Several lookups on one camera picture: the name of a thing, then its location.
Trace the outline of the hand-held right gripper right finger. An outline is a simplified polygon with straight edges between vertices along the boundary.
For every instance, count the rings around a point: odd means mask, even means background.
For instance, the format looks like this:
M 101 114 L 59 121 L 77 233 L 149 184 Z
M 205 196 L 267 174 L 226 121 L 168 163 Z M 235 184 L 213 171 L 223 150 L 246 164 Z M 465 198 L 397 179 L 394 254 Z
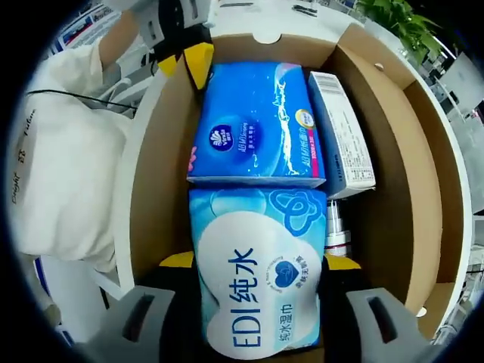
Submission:
M 361 266 L 325 256 L 318 284 L 325 362 L 430 362 L 417 318 L 388 290 L 372 288 Z

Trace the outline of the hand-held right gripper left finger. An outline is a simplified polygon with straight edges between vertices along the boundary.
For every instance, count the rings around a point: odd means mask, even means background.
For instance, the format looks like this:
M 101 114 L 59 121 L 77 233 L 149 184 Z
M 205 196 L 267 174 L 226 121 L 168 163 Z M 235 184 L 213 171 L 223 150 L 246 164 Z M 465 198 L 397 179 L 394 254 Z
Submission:
M 165 258 L 111 308 L 85 344 L 88 362 L 199 362 L 201 292 L 194 253 Z

